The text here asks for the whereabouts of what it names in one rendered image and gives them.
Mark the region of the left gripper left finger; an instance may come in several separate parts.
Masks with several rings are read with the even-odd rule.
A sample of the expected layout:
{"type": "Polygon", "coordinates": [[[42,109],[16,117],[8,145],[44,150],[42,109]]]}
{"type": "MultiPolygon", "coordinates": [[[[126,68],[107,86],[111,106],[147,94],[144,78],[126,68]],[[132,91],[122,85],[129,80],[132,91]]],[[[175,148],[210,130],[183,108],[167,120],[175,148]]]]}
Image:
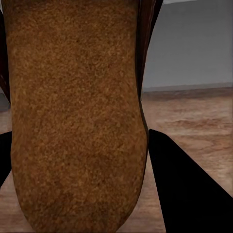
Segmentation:
{"type": "Polygon", "coordinates": [[[0,134],[0,187],[10,173],[12,132],[0,134]]]}

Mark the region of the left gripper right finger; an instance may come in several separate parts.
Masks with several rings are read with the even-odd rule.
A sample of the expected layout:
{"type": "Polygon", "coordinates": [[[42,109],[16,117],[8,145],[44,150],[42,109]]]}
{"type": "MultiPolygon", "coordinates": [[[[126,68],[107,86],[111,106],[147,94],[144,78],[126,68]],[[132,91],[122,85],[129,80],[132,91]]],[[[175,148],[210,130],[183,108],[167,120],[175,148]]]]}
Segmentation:
{"type": "Polygon", "coordinates": [[[165,133],[149,153],[166,233],[233,233],[233,198],[165,133]]]}

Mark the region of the sandal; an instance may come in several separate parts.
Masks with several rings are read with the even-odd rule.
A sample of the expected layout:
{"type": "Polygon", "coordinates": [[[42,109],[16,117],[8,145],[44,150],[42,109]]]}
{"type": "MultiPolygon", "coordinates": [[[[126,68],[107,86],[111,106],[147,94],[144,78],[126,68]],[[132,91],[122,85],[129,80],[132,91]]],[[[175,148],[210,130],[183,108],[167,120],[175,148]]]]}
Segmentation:
{"type": "Polygon", "coordinates": [[[0,87],[36,233],[115,233],[141,193],[141,90],[163,0],[1,0],[0,87]]]}

